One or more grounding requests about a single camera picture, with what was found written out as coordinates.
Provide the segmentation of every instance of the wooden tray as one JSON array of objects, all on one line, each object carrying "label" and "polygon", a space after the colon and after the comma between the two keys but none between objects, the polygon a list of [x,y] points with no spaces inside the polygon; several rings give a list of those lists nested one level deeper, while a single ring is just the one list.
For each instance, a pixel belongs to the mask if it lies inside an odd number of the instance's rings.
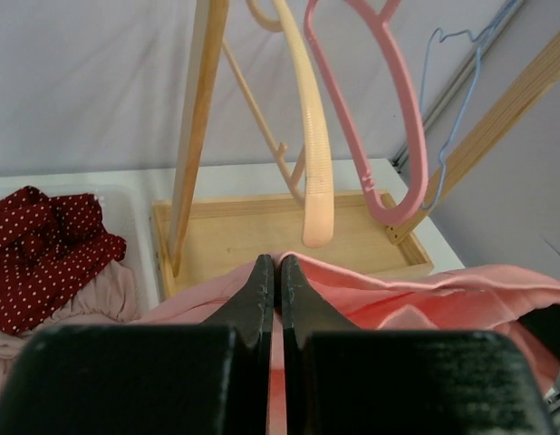
[{"label": "wooden tray", "polygon": [[[387,207],[393,207],[391,195],[386,191],[381,194]],[[398,246],[391,244],[385,226],[369,216],[359,191],[336,194],[334,238],[319,249],[302,245],[303,211],[290,195],[199,199],[191,209],[183,264],[175,279],[167,248],[170,219],[171,201],[153,204],[153,226],[166,298],[265,253],[296,251],[378,277],[425,276],[433,268],[413,234]]]}]

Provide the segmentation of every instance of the pink cloth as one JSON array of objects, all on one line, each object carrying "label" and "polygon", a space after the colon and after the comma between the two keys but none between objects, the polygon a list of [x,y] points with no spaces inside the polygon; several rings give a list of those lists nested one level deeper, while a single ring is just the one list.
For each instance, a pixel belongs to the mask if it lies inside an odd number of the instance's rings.
[{"label": "pink cloth", "polygon": [[[369,278],[294,254],[311,286],[364,329],[484,329],[507,335],[528,359],[542,392],[554,383],[560,362],[517,319],[560,304],[560,282],[515,266],[482,266],[418,281]],[[213,314],[245,283],[254,262],[174,296],[136,323],[196,324]],[[272,339],[269,433],[286,433],[282,325]]]},{"label": "pink cloth", "polygon": [[70,301],[32,331],[13,336],[0,331],[0,391],[16,356],[37,331],[54,324],[121,324],[138,317],[132,272],[111,261]]}]

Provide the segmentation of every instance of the dark red cloth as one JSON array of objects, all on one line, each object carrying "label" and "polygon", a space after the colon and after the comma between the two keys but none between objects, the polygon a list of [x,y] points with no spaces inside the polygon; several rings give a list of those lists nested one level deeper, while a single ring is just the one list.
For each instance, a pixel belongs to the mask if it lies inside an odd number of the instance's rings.
[{"label": "dark red cloth", "polygon": [[102,224],[92,194],[49,198],[33,187],[0,201],[0,330],[32,329],[70,300],[112,260],[121,237]]}]

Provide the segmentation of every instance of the wooden beam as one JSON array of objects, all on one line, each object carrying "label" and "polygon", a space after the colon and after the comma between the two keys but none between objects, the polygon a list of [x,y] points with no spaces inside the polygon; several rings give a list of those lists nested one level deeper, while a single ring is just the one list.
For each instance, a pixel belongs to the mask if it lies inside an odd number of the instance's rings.
[{"label": "wooden beam", "polygon": [[228,0],[196,2],[169,228],[169,258],[174,276],[181,265],[228,6]]},{"label": "wooden beam", "polygon": [[[447,175],[439,201],[457,186],[559,78],[560,31],[448,157]],[[440,175],[439,168],[430,178],[425,195],[426,204],[435,198]],[[401,243],[431,211],[419,209],[404,224],[388,227],[386,232],[389,240],[395,245]]]}]

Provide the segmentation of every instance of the wall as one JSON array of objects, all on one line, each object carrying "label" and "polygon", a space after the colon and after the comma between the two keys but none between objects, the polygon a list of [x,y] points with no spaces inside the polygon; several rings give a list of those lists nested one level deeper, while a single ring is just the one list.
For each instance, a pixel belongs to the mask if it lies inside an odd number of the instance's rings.
[{"label": "wall", "polygon": [[[273,13],[270,0],[261,3]],[[300,24],[306,2],[288,3]],[[0,0],[0,175],[173,166],[194,4]],[[479,30],[502,4],[402,2],[391,29],[413,78],[420,77],[425,44],[437,26]],[[403,143],[401,116],[369,31],[335,0],[319,3],[314,25],[369,154],[392,157]],[[302,121],[284,37],[260,29],[243,0],[230,0],[226,34],[277,139],[295,159]],[[428,103],[468,49],[466,40],[454,40],[442,54],[433,51]],[[329,106],[333,155],[345,158],[348,149]],[[271,160],[223,59],[202,164]]]},{"label": "wall", "polygon": [[[560,0],[530,0],[520,10],[484,61],[456,144],[559,29]],[[463,94],[428,133],[431,172]],[[560,81],[449,194],[433,219],[467,266],[509,263],[560,279]]]}]

